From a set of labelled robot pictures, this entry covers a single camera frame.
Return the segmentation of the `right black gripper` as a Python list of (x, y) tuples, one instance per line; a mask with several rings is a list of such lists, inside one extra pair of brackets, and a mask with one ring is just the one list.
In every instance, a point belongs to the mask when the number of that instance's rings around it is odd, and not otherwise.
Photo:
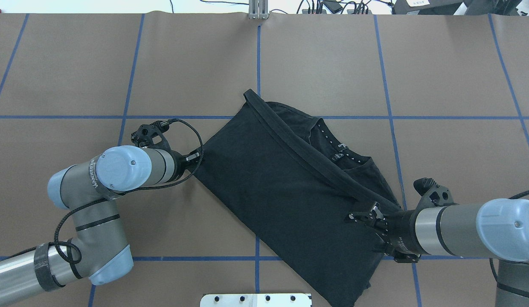
[(381, 205), (373, 202), (370, 211), (352, 211), (344, 217), (345, 223), (361, 222), (368, 227), (378, 223), (379, 236), (385, 241), (385, 254), (397, 263), (417, 263), (421, 247), (416, 239), (414, 211), (399, 211), (385, 216)]

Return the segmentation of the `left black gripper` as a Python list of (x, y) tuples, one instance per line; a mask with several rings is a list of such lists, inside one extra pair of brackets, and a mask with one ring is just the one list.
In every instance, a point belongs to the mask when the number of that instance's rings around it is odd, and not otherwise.
[(194, 150), (188, 155), (181, 155), (179, 152), (172, 152), (172, 158), (174, 159), (174, 173), (172, 175), (172, 179), (178, 180), (183, 176), (187, 165), (197, 164), (200, 159), (202, 159), (202, 152), (201, 150)]

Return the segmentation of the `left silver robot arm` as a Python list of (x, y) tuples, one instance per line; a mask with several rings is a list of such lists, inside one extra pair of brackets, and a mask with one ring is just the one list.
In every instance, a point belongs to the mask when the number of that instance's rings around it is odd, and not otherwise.
[(52, 202), (67, 210), (52, 241), (0, 261), (0, 307), (88, 278), (95, 286), (128, 274), (134, 265), (116, 200), (181, 183), (198, 169), (203, 152), (188, 155), (124, 145), (54, 174)]

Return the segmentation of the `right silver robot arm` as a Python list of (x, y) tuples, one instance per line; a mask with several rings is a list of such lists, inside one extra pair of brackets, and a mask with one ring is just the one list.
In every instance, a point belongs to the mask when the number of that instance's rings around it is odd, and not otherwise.
[(483, 204), (448, 204), (385, 215), (378, 203), (349, 212), (346, 222), (373, 230), (379, 253), (399, 264), (422, 256), (487, 258), (497, 307), (529, 307), (529, 200), (496, 199)]

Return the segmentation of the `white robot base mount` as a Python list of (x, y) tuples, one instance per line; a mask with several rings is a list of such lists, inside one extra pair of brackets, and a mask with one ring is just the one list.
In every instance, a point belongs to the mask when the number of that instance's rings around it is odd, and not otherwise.
[(204, 295), (200, 307), (312, 307), (307, 293), (235, 293)]

